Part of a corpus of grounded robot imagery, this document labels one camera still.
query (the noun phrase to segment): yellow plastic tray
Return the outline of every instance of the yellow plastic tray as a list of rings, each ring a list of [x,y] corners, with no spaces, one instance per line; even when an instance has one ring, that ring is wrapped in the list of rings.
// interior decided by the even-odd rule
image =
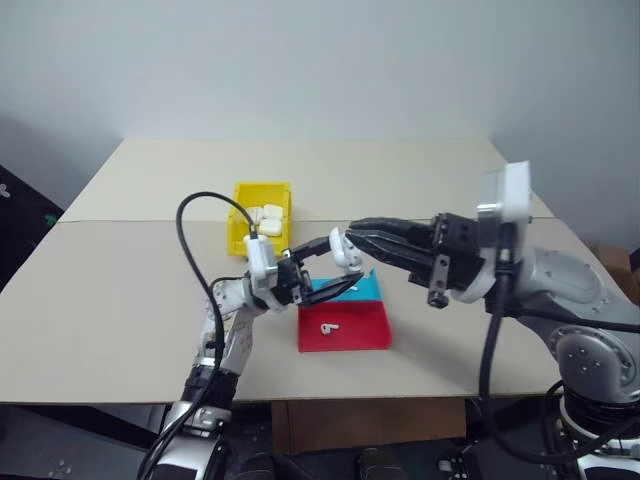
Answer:
[[[277,256],[289,247],[291,232],[291,190],[288,182],[239,182],[233,192],[233,199],[243,207],[258,207],[267,203],[284,208],[282,218],[282,234],[279,237],[268,237]],[[246,255],[247,247],[243,242],[249,234],[247,223],[235,208],[231,208],[227,216],[227,253],[229,255]]]

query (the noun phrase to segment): gray wall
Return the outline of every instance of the gray wall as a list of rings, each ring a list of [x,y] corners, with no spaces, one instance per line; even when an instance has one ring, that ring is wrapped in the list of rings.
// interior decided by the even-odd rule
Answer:
[[[0,0],[0,163],[66,207],[122,137],[487,135],[579,235],[634,247],[639,19],[637,0]]]

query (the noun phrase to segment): red tray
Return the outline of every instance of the red tray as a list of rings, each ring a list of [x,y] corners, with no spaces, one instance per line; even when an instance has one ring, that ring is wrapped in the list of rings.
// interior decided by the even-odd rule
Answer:
[[[339,325],[323,335],[323,323]],[[382,302],[326,302],[298,308],[298,351],[384,350],[391,329]]]

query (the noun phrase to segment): blue surface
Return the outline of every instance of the blue surface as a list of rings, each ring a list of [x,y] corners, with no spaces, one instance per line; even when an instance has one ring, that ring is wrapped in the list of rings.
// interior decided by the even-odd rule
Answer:
[[[311,285],[314,290],[317,290],[323,283],[329,281],[327,278],[316,278],[311,280]],[[382,301],[380,296],[380,288],[378,288],[378,279],[376,277],[376,271],[371,270],[369,275],[362,277],[351,288],[357,288],[357,290],[347,290],[342,295],[338,295],[335,298],[329,300],[330,302],[371,302]]]

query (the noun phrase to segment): beige table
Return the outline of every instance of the beige table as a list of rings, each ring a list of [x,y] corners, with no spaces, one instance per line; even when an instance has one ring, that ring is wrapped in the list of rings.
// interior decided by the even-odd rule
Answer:
[[[191,191],[231,192],[236,180],[289,180],[299,243],[345,225],[338,220],[366,215],[473,215],[479,174],[502,163],[483,139],[124,142],[0,295],[0,401],[176,398],[204,319],[204,297],[173,224],[177,203]],[[534,213],[531,243],[596,263],[537,198]],[[208,201],[189,214],[189,242],[209,278],[245,268],[225,255],[225,214]],[[328,258],[308,265],[317,276],[338,273]],[[269,313],[256,322],[238,399],[476,393],[483,306],[433,310],[405,272],[373,260],[367,265],[379,273],[391,348],[300,354],[295,309]],[[557,378],[542,342],[515,321],[505,322],[494,372],[500,394],[539,393]]]

